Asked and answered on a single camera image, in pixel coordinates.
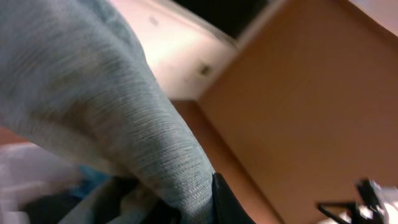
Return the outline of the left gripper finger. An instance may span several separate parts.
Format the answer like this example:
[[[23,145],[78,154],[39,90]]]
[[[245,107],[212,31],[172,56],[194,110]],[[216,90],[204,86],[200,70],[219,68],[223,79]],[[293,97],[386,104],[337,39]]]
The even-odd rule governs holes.
[[[245,212],[224,177],[216,172],[212,176],[212,196],[216,224],[255,224]]]

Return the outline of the blue garment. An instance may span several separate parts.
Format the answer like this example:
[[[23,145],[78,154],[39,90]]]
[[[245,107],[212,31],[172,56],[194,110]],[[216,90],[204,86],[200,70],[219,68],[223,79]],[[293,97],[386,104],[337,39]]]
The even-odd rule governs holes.
[[[79,171],[82,176],[80,183],[70,189],[70,195],[84,199],[94,189],[111,178],[110,175],[100,172],[88,166],[79,166]]]

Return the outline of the light blue jeans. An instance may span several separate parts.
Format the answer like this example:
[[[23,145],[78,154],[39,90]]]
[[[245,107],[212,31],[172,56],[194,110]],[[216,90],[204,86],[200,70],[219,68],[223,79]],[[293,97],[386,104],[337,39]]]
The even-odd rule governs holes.
[[[62,223],[213,223],[213,167],[107,1],[1,2],[1,125],[111,176]]]

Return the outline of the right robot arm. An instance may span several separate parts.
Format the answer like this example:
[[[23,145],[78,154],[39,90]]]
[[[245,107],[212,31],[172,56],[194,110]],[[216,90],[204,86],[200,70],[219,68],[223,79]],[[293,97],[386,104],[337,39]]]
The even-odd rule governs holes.
[[[397,187],[381,187],[374,180],[356,184],[362,202],[318,202],[318,210],[328,217],[323,223],[397,224]]]

